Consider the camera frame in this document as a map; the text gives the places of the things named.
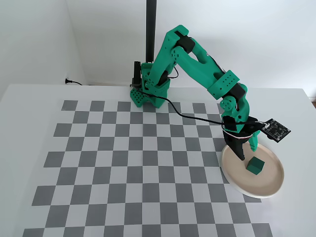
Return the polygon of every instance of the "green cube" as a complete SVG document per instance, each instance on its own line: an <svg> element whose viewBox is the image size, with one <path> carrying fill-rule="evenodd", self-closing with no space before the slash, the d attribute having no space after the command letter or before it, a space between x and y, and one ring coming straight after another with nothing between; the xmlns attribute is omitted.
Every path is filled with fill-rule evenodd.
<svg viewBox="0 0 316 237"><path fill-rule="evenodd" d="M248 162L247 165L247 170L249 170L251 173L254 173L255 175L259 174L261 172L261 170L263 169L265 162L253 157L251 158L251 160Z"/></svg>

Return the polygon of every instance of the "black pole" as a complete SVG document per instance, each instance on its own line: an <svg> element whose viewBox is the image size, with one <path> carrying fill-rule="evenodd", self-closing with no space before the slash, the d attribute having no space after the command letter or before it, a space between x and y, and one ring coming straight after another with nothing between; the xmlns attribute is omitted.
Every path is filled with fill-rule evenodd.
<svg viewBox="0 0 316 237"><path fill-rule="evenodd" d="M157 0L146 0L146 62L154 61Z"/></svg>

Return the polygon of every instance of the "gray square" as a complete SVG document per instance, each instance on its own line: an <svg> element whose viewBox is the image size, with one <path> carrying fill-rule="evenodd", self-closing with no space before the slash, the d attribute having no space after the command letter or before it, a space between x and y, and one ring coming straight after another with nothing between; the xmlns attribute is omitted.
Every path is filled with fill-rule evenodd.
<svg viewBox="0 0 316 237"><path fill-rule="evenodd" d="M98 151L113 151L114 137L100 137Z"/></svg>
<svg viewBox="0 0 316 237"><path fill-rule="evenodd" d="M56 125L54 137L69 137L71 126L71 123L58 123Z"/></svg>
<svg viewBox="0 0 316 237"><path fill-rule="evenodd" d="M184 137L183 125L170 125L171 137Z"/></svg>
<svg viewBox="0 0 316 237"><path fill-rule="evenodd" d="M111 167L95 167L92 184L109 184Z"/></svg>
<svg viewBox="0 0 316 237"><path fill-rule="evenodd" d="M84 137L70 137L66 147L66 152L81 151Z"/></svg>
<svg viewBox="0 0 316 237"><path fill-rule="evenodd" d="M126 184L110 184L108 203L125 203Z"/></svg>
<svg viewBox="0 0 316 237"><path fill-rule="evenodd" d="M175 183L173 166L159 166L159 183Z"/></svg>
<svg viewBox="0 0 316 237"><path fill-rule="evenodd" d="M174 166L189 166L187 152L172 152Z"/></svg>
<svg viewBox="0 0 316 237"><path fill-rule="evenodd" d="M142 166L127 167L127 183L128 184L143 183L143 167Z"/></svg>
<svg viewBox="0 0 316 237"><path fill-rule="evenodd" d="M193 184L206 184L206 174L204 167L190 166L190 177Z"/></svg>
<svg viewBox="0 0 316 237"><path fill-rule="evenodd" d="M124 225L141 225L142 217L143 217L143 205L141 202L125 204Z"/></svg>
<svg viewBox="0 0 316 237"><path fill-rule="evenodd" d="M44 228L25 229L22 237L43 237Z"/></svg>
<svg viewBox="0 0 316 237"><path fill-rule="evenodd" d="M213 138L215 151L221 152L223 148L226 146L226 142L224 138Z"/></svg>
<svg viewBox="0 0 316 237"><path fill-rule="evenodd" d="M194 114L183 114L183 115L194 117ZM183 125L196 125L197 124L195 119L184 118L184 117L182 117L182 123Z"/></svg>
<svg viewBox="0 0 316 237"><path fill-rule="evenodd" d="M142 225L142 236L161 237L160 225Z"/></svg>
<svg viewBox="0 0 316 237"><path fill-rule="evenodd" d="M156 113L157 124L170 124L169 114L167 113Z"/></svg>
<svg viewBox="0 0 316 237"><path fill-rule="evenodd" d="M197 224L182 224L180 227L181 237L198 237L198 225Z"/></svg>
<svg viewBox="0 0 316 237"><path fill-rule="evenodd" d="M228 202L224 184L208 184L211 202Z"/></svg>
<svg viewBox="0 0 316 237"><path fill-rule="evenodd" d="M50 206L45 227L65 227L68 211L69 205Z"/></svg>
<svg viewBox="0 0 316 237"><path fill-rule="evenodd" d="M157 137L157 125L156 124L143 124L143 136L144 137Z"/></svg>
<svg viewBox="0 0 316 237"><path fill-rule="evenodd" d="M107 212L106 204L89 205L86 226L104 226Z"/></svg>
<svg viewBox="0 0 316 237"><path fill-rule="evenodd" d="M77 167L60 168L57 185L74 185L77 169Z"/></svg>
<svg viewBox="0 0 316 237"><path fill-rule="evenodd" d="M79 227L66 227L64 237L83 237L84 226Z"/></svg>
<svg viewBox="0 0 316 237"><path fill-rule="evenodd" d="M268 223L255 223L252 228L256 237L273 237Z"/></svg>
<svg viewBox="0 0 316 237"><path fill-rule="evenodd" d="M211 128L208 125L197 125L198 137L212 137Z"/></svg>
<svg viewBox="0 0 316 237"><path fill-rule="evenodd" d="M194 202L191 184L176 184L177 202Z"/></svg>
<svg viewBox="0 0 316 237"><path fill-rule="evenodd" d="M65 152L48 152L44 167L61 167Z"/></svg>
<svg viewBox="0 0 316 237"><path fill-rule="evenodd" d="M222 174L222 178L223 178L223 183L224 184L229 184L229 182L227 181L227 179L226 179L226 177L225 177L225 175L224 175L224 173L222 171L222 168L220 168L220 169L221 169L221 174Z"/></svg>
<svg viewBox="0 0 316 237"><path fill-rule="evenodd" d="M79 167L95 167L96 159L97 152L95 151L81 152Z"/></svg>
<svg viewBox="0 0 316 237"><path fill-rule="evenodd" d="M179 113L181 113L181 106L180 106L180 102L172 102L174 107L176 107L177 111ZM168 103L168 109L169 109L169 113L176 113L176 111L174 110L174 108L172 107L172 105L170 103Z"/></svg>
<svg viewBox="0 0 316 237"><path fill-rule="evenodd" d="M204 103L192 103L193 112L195 114L206 114L206 108Z"/></svg>
<svg viewBox="0 0 316 237"><path fill-rule="evenodd" d="M78 104L78 100L65 100L61 110L63 111L75 111Z"/></svg>
<svg viewBox="0 0 316 237"><path fill-rule="evenodd" d="M245 202L261 202L260 198L249 197L245 194L243 194L243 199L245 200Z"/></svg>
<svg viewBox="0 0 316 237"><path fill-rule="evenodd" d="M159 184L143 184L143 202L159 202Z"/></svg>
<svg viewBox="0 0 316 237"><path fill-rule="evenodd" d="M70 205L89 204L92 185L75 185Z"/></svg>
<svg viewBox="0 0 316 237"><path fill-rule="evenodd" d="M85 131L86 137L99 137L101 134L101 124L87 124L87 129Z"/></svg>
<svg viewBox="0 0 316 237"><path fill-rule="evenodd" d="M161 224L178 224L178 206L176 202L160 203L160 223Z"/></svg>
<svg viewBox="0 0 316 237"><path fill-rule="evenodd" d="M152 113L155 113L155 112L156 112L156 107L153 106L152 103L146 102L146 103L143 104L143 111L144 111L144 112L152 112Z"/></svg>
<svg viewBox="0 0 316 237"><path fill-rule="evenodd" d="M171 137L158 137L157 144L158 144L158 151L172 151Z"/></svg>
<svg viewBox="0 0 316 237"><path fill-rule="evenodd" d="M233 224L216 224L218 237L236 237L236 232Z"/></svg>
<svg viewBox="0 0 316 237"><path fill-rule="evenodd" d="M216 152L202 152L205 167L219 167Z"/></svg>
<svg viewBox="0 0 316 237"><path fill-rule="evenodd" d="M221 105L220 104L217 104L217 107L218 107L218 111L220 114L223 114L224 113L224 110L222 109Z"/></svg>
<svg viewBox="0 0 316 237"><path fill-rule="evenodd" d="M116 137L129 137L129 124L117 124L115 126Z"/></svg>
<svg viewBox="0 0 316 237"><path fill-rule="evenodd" d="M158 151L143 151L143 165L157 166L158 165Z"/></svg>
<svg viewBox="0 0 316 237"><path fill-rule="evenodd" d="M130 112L130 124L142 124L143 113L142 112Z"/></svg>
<svg viewBox="0 0 316 237"><path fill-rule="evenodd" d="M187 151L201 151L199 139L197 137L186 137Z"/></svg>
<svg viewBox="0 0 316 237"><path fill-rule="evenodd" d="M104 101L92 101L90 111L101 112L104 111Z"/></svg>
<svg viewBox="0 0 316 237"><path fill-rule="evenodd" d="M116 124L117 112L103 112L102 123Z"/></svg>
<svg viewBox="0 0 316 237"><path fill-rule="evenodd" d="M106 226L124 225L125 203L108 203L105 217Z"/></svg>
<svg viewBox="0 0 316 237"><path fill-rule="evenodd" d="M208 114L207 115L207 119L215 121L215 122L221 122L222 121L221 116L219 114ZM219 124L215 124L215 123L212 123L212 122L210 122L209 125L218 125L218 126L220 126Z"/></svg>
<svg viewBox="0 0 316 237"><path fill-rule="evenodd" d="M214 224L212 204L210 202L196 202L196 216L198 224Z"/></svg>
<svg viewBox="0 0 316 237"><path fill-rule="evenodd" d="M38 186L33 198L32 206L51 205L55 192L55 186Z"/></svg>
<svg viewBox="0 0 316 237"><path fill-rule="evenodd" d="M127 166L128 151L113 151L112 166Z"/></svg>
<svg viewBox="0 0 316 237"><path fill-rule="evenodd" d="M234 224L250 223L246 203L229 203Z"/></svg>
<svg viewBox="0 0 316 237"><path fill-rule="evenodd" d="M129 151L143 150L143 137L130 137L128 142Z"/></svg>
<svg viewBox="0 0 316 237"><path fill-rule="evenodd" d="M130 112L131 103L129 101L118 102L118 112Z"/></svg>
<svg viewBox="0 0 316 237"><path fill-rule="evenodd" d="M123 237L124 226L105 226L104 237Z"/></svg>
<svg viewBox="0 0 316 237"><path fill-rule="evenodd" d="M88 123L89 111L76 111L73 123Z"/></svg>

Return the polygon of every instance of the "circuit board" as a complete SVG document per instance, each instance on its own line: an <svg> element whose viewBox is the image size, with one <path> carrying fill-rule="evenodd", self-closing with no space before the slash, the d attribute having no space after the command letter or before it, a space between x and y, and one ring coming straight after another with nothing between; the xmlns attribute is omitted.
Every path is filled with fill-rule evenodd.
<svg viewBox="0 0 316 237"><path fill-rule="evenodd" d="M281 141L287 134L291 132L288 128L284 127L281 123L275 121L273 118L266 121L270 126L262 128L261 131L265 133L269 139L276 142Z"/></svg>

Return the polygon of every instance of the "white wall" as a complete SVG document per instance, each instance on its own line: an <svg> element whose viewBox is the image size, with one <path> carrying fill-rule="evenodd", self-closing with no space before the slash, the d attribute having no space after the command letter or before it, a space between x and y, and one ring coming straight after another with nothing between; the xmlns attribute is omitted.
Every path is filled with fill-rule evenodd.
<svg viewBox="0 0 316 237"><path fill-rule="evenodd" d="M145 0L67 0L88 81L129 84L145 60ZM156 51L182 24L250 87L316 96L316 1L158 0ZM183 71L172 86L198 86Z"/></svg>
<svg viewBox="0 0 316 237"><path fill-rule="evenodd" d="M86 84L65 0L0 1L0 98L10 83Z"/></svg>

